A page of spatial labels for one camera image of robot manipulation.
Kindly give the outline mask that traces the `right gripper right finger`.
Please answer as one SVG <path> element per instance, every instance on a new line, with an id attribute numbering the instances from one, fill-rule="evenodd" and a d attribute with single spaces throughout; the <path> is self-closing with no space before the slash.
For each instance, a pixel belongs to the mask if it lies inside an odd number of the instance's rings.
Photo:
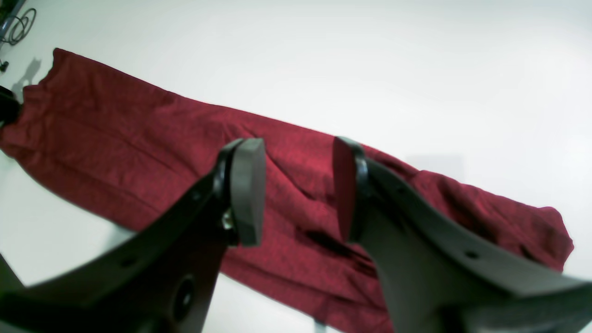
<path id="1" fill-rule="evenodd" d="M 333 141 L 339 228 L 376 266 L 397 333 L 579 333 L 591 282 L 518 257 L 438 213 L 346 137 Z"/>

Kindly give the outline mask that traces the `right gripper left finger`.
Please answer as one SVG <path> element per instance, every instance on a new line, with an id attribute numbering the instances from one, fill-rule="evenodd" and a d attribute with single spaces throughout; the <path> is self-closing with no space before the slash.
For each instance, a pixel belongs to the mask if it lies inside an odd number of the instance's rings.
<path id="1" fill-rule="evenodd" d="M 265 143 L 237 139 L 142 232 L 32 287 L 1 263 L 1 323 L 24 333 L 200 333 L 224 254 L 261 244 Z"/>

